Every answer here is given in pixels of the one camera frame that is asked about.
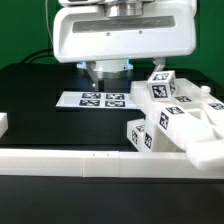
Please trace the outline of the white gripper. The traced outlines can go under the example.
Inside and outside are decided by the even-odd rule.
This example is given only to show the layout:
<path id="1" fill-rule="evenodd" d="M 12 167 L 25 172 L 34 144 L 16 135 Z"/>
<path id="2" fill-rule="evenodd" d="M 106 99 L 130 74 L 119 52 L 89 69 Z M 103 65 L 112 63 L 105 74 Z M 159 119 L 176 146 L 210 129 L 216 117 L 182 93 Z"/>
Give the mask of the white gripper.
<path id="1" fill-rule="evenodd" d="M 54 56 L 61 63 L 190 55 L 196 47 L 197 0 L 58 0 L 53 27 Z"/>

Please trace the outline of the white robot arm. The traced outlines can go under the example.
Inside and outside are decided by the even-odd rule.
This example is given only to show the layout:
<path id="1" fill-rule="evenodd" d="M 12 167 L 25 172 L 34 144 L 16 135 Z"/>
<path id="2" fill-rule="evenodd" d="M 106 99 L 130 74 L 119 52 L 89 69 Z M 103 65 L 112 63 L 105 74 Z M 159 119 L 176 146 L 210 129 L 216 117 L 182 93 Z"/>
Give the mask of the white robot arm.
<path id="1" fill-rule="evenodd" d="M 85 69 L 95 88 L 132 69 L 130 59 L 190 55 L 196 47 L 197 0 L 58 0 L 53 52 Z"/>

